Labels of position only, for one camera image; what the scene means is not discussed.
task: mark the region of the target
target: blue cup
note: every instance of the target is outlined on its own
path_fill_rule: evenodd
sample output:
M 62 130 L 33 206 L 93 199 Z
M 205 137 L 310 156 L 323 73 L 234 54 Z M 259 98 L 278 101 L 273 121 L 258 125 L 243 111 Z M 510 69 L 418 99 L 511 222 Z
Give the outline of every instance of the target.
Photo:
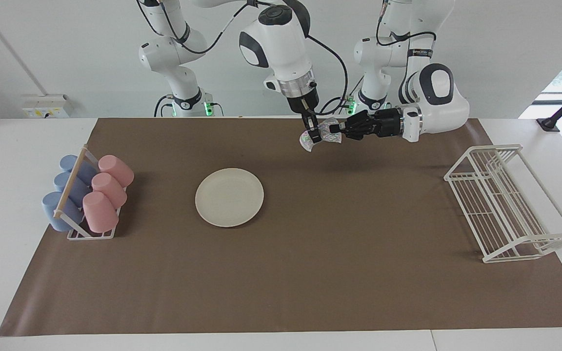
M 66 183 L 69 181 L 70 177 L 70 172 L 58 174 L 53 180 L 53 186 L 56 188 L 56 191 L 64 193 L 64 188 L 66 187 Z M 84 184 L 84 182 L 82 182 L 80 178 L 75 177 L 75 180 L 73 180 L 73 186 L 71 187 L 71 192 L 69 193 L 69 198 L 72 200 L 73 204 L 77 207 L 82 207 L 84 196 L 89 193 L 90 189 Z
M 64 156 L 60 160 L 60 169 L 62 169 L 63 172 L 71 172 L 77 160 L 78 157 L 75 155 Z M 82 162 L 82 166 L 80 167 L 80 171 L 78 172 L 78 178 L 80 178 L 85 185 L 91 186 L 92 178 L 96 176 L 97 173 L 97 169 L 84 160 L 84 162 Z
M 58 232 L 68 232 L 72 229 L 71 225 L 64 222 L 62 219 L 53 218 L 53 212 L 58 208 L 58 202 L 60 202 L 61 196 L 62 193 L 58 191 L 45 195 L 45 197 L 42 198 L 42 209 L 44 209 L 47 218 L 49 218 L 49 223 L 51 223 L 53 229 Z M 73 204 L 70 198 L 67 198 L 63 212 L 77 224 L 80 224 L 84 218 L 80 209 Z

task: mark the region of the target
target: brown mat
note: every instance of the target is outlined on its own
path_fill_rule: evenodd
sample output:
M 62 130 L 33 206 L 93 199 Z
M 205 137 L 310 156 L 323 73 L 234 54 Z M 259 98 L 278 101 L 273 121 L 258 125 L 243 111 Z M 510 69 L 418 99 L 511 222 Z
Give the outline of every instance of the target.
M 117 237 L 47 229 L 0 335 L 562 327 L 558 258 L 481 263 L 443 181 L 490 144 L 477 121 L 311 154 L 300 133 L 299 120 L 99 120 L 91 151 L 136 171 Z M 194 206 L 226 167 L 265 189 L 235 229 Z

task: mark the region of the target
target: dish rack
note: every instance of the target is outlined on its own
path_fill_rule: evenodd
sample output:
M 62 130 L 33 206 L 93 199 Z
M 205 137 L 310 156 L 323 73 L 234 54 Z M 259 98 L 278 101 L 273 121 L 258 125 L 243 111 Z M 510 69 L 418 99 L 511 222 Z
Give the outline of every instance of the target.
M 562 211 L 520 153 L 521 145 L 470 147 L 446 173 L 474 233 L 485 263 L 531 260 L 562 247 L 551 234 L 506 165 L 518 157 L 562 217 Z
M 60 202 L 58 202 L 58 207 L 54 211 L 53 218 L 62 219 L 67 224 L 71 225 L 72 229 L 67 234 L 67 238 L 69 240 L 105 240 L 109 238 L 114 238 L 114 233 L 116 232 L 116 227 L 111 231 L 105 233 L 94 233 L 90 231 L 90 229 L 85 229 L 80 224 L 77 224 L 74 220 L 72 220 L 66 213 L 64 213 L 64 205 L 66 204 L 67 199 L 69 198 L 69 194 L 71 193 L 71 189 L 73 186 L 74 179 L 78 176 L 80 168 L 84 160 L 90 162 L 92 167 L 95 169 L 99 169 L 99 161 L 97 160 L 94 155 L 88 151 L 87 144 L 82 147 L 80 151 L 80 155 L 78 155 L 78 160 L 75 162 L 73 169 L 71 170 L 71 176 L 69 177 L 66 186 L 64 187 L 64 191 L 62 191 L 62 196 L 60 196 Z M 116 215 L 120 217 L 120 209 L 116 209 Z

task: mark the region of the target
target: white plate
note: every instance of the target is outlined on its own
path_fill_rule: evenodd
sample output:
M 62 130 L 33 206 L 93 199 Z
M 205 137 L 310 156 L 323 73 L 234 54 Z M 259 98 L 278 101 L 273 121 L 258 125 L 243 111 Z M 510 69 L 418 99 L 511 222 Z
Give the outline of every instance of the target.
M 210 224 L 236 227 L 250 221 L 261 209 L 263 186 L 244 169 L 221 169 L 201 182 L 194 203 L 199 215 Z

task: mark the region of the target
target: crumpled clear plastic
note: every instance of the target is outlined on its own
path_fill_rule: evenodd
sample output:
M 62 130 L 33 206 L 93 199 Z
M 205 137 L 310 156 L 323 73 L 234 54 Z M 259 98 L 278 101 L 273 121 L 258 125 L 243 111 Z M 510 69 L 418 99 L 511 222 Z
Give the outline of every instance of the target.
M 331 133 L 331 131 L 329 130 L 332 124 L 339 124 L 339 122 L 337 122 L 335 118 L 330 117 L 326 120 L 323 120 L 318 125 L 318 128 L 321 131 L 322 141 L 337 142 L 341 144 L 341 133 Z M 312 141 L 312 138 L 309 137 L 307 131 L 304 131 L 303 134 L 301 134 L 299 141 L 301 142 L 301 146 L 303 147 L 303 149 L 306 149 L 309 152 L 311 152 L 314 148 L 314 142 Z

